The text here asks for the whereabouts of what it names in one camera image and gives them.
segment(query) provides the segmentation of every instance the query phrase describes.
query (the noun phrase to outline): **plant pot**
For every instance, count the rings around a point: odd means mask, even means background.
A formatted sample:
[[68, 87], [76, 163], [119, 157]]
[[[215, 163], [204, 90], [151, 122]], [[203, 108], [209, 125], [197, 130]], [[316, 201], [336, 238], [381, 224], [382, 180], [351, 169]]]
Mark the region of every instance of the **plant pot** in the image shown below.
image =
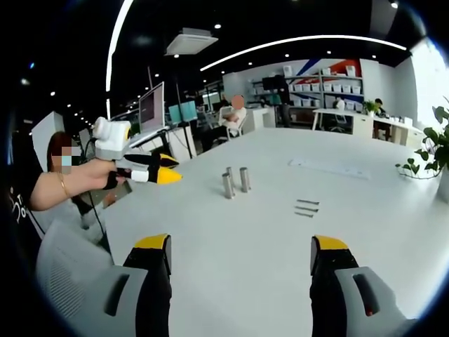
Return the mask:
[[447, 167], [441, 172], [441, 180], [437, 195], [441, 200], [449, 204], [449, 169]]

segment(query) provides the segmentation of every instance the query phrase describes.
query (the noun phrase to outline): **paper on table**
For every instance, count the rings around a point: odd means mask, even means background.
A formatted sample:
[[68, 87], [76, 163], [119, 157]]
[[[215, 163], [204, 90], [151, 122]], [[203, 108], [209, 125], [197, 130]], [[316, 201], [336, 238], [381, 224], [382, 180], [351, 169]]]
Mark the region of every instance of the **paper on table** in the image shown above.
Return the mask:
[[288, 164], [290, 166], [299, 166], [305, 169], [312, 169], [322, 172], [341, 174], [353, 178], [370, 180], [370, 172], [355, 167], [340, 166], [335, 164], [319, 163], [308, 159], [292, 159]]

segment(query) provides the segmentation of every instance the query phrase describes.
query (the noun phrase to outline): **white desk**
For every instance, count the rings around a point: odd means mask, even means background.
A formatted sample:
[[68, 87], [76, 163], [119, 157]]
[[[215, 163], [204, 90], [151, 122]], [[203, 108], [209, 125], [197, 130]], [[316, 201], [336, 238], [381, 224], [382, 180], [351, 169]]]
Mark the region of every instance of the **white desk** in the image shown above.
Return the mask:
[[[449, 262], [449, 206], [437, 180], [408, 180], [394, 164], [407, 147], [351, 135], [265, 128], [180, 165], [174, 185], [144, 184], [105, 210], [112, 255], [122, 264], [143, 237], [172, 235], [173, 337], [310, 336], [310, 241], [349, 245], [419, 315]], [[368, 169], [370, 180], [289, 166], [293, 158]], [[252, 190], [222, 195], [221, 174], [249, 168]], [[313, 219], [296, 199], [320, 201]]]
[[[190, 151], [192, 152], [192, 156], [196, 157], [196, 148], [194, 139], [192, 137], [192, 131], [190, 126], [186, 127], [187, 139], [190, 145]], [[138, 143], [141, 143], [143, 140], [150, 139], [156, 133], [143, 133], [142, 135], [138, 135], [136, 139], [131, 140], [131, 147], [135, 147]], [[183, 128], [175, 128], [167, 132], [167, 142], [170, 147], [171, 154], [173, 157], [180, 163], [184, 163], [190, 160], [189, 150], [187, 148], [187, 140], [185, 138], [184, 129]], [[162, 139], [160, 137], [155, 138], [149, 142], [146, 142], [144, 145], [139, 146], [138, 148], [142, 151], [149, 152], [163, 145]]]
[[261, 128], [276, 128], [276, 114], [274, 107], [247, 109], [248, 116], [243, 125], [243, 134]]
[[314, 114], [315, 116], [312, 130], [316, 130], [316, 124], [319, 114], [336, 114], [339, 116], [348, 116], [353, 118], [352, 132], [355, 136], [372, 138], [374, 121], [378, 121], [392, 126], [391, 140], [395, 144], [405, 145], [411, 148], [418, 149], [421, 145], [422, 139], [424, 138], [423, 132], [418, 128], [387, 118], [369, 117], [365, 114], [337, 109], [316, 109], [314, 110]]

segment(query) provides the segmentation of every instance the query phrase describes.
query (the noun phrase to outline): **curved light strip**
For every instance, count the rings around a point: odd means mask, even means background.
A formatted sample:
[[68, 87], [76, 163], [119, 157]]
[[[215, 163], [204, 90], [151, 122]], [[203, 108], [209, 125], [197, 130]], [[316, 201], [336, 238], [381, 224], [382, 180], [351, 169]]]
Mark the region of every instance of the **curved light strip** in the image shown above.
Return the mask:
[[211, 63], [209, 65], [206, 65], [205, 67], [202, 67], [200, 71], [207, 70], [214, 65], [218, 65], [221, 62], [228, 61], [232, 58], [235, 58], [236, 56], [240, 56], [246, 53], [249, 53], [250, 51], [256, 51], [257, 49], [262, 49], [270, 46], [275, 46], [277, 44], [286, 44], [287, 42], [294, 42], [294, 41], [303, 41], [303, 40], [317, 40], [317, 39], [351, 39], [351, 40], [363, 40], [363, 41], [369, 41], [369, 42], [375, 42], [378, 44], [385, 44], [387, 46], [391, 46], [397, 49], [401, 49], [402, 51], [406, 51], [407, 48], [403, 46], [399, 46], [398, 44], [393, 44], [392, 42], [387, 42], [383, 40], [378, 39], [372, 39], [370, 37], [355, 37], [352, 35], [312, 35], [310, 37], [293, 37], [291, 39], [285, 39], [285, 40], [278, 40], [269, 42], [268, 44], [261, 44], [260, 46], [252, 47], [249, 49], [245, 49], [244, 51], [239, 51], [238, 53], [232, 54], [230, 56], [227, 56], [226, 58], [222, 58], [221, 60], [215, 61], [214, 63]]
[[[133, 1], [134, 0], [124, 0], [120, 8], [119, 16], [117, 16], [114, 30], [112, 31], [111, 44], [109, 45], [109, 53], [107, 54], [106, 92], [109, 92], [111, 90], [112, 56], [115, 53], [115, 48], [117, 47], [117, 41], [119, 40], [121, 27], [125, 22], [125, 18], [128, 15], [129, 8], [133, 4]], [[107, 118], [111, 119], [109, 100], [107, 100], [106, 109], [107, 109]]]

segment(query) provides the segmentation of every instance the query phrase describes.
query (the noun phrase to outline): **ceiling vent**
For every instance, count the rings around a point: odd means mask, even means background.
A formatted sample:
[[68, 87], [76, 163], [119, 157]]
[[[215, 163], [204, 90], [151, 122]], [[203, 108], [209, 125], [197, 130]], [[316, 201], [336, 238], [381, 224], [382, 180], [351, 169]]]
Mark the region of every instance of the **ceiling vent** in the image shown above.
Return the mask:
[[217, 41], [207, 30], [184, 28], [171, 41], [166, 55], [195, 55]]

